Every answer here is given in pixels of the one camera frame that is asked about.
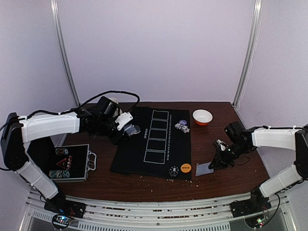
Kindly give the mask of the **white poker chip stack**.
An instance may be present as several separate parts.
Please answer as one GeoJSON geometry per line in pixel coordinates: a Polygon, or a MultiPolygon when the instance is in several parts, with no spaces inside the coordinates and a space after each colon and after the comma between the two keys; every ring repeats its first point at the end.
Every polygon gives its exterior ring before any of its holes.
{"type": "Polygon", "coordinates": [[[181,124],[181,123],[177,123],[175,125],[175,128],[181,130],[184,133],[189,133],[190,132],[189,127],[187,125],[184,125],[184,124],[181,124]]]}

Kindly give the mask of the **blue small blind button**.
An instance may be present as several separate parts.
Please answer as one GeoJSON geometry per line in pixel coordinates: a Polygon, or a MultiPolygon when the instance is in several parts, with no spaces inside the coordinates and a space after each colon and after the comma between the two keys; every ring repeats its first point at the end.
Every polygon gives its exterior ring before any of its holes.
{"type": "Polygon", "coordinates": [[[186,121],[186,120],[180,120],[179,123],[180,123],[181,125],[184,125],[184,126],[187,125],[187,121],[186,121]]]}

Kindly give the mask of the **grey playing card deck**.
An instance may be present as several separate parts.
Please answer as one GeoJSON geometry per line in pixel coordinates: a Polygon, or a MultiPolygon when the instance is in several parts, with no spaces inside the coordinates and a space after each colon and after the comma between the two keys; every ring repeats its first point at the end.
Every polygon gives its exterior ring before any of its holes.
{"type": "Polygon", "coordinates": [[[134,129],[134,125],[133,125],[133,124],[126,124],[126,125],[124,125],[123,129],[124,129],[124,132],[125,132],[129,137],[132,136],[132,135],[135,135],[135,134],[134,134],[135,129],[134,129]]]}

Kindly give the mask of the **orange big blind button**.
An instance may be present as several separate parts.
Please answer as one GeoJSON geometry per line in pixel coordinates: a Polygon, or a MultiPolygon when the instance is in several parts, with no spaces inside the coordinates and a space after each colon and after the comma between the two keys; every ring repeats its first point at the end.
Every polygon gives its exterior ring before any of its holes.
{"type": "Polygon", "coordinates": [[[188,163],[182,164],[180,167],[182,173],[190,173],[192,170],[192,166],[188,163]]]}

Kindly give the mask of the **dark green chip stack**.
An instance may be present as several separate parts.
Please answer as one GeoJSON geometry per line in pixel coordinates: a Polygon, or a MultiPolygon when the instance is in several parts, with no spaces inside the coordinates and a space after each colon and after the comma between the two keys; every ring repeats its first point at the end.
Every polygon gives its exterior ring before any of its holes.
{"type": "Polygon", "coordinates": [[[175,178],[179,174],[180,169],[177,166],[171,166],[168,169],[169,175],[172,178],[175,178]]]}

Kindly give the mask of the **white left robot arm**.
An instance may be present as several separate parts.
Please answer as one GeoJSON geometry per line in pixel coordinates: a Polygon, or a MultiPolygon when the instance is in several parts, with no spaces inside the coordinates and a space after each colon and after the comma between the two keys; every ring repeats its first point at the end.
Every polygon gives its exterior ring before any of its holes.
{"type": "Polygon", "coordinates": [[[4,164],[36,188],[53,209],[64,214],[69,210],[69,202],[48,176],[56,158],[51,137],[85,132],[106,136],[118,145],[139,133],[132,120],[130,112],[122,112],[117,103],[104,96],[88,109],[80,106],[59,113],[39,110],[28,116],[10,113],[0,139],[4,164]]]}

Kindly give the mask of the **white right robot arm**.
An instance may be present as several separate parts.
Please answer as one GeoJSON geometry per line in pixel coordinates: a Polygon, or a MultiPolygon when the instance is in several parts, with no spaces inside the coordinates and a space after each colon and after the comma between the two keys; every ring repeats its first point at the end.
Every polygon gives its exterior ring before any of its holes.
{"type": "Polygon", "coordinates": [[[269,198],[308,179],[308,127],[256,126],[245,128],[239,121],[225,127],[231,144],[213,142],[216,153],[209,169],[224,169],[235,165],[235,160],[257,148],[272,157],[263,157],[279,169],[279,173],[256,186],[247,200],[231,203],[233,216],[249,215],[270,208],[269,198]]]}

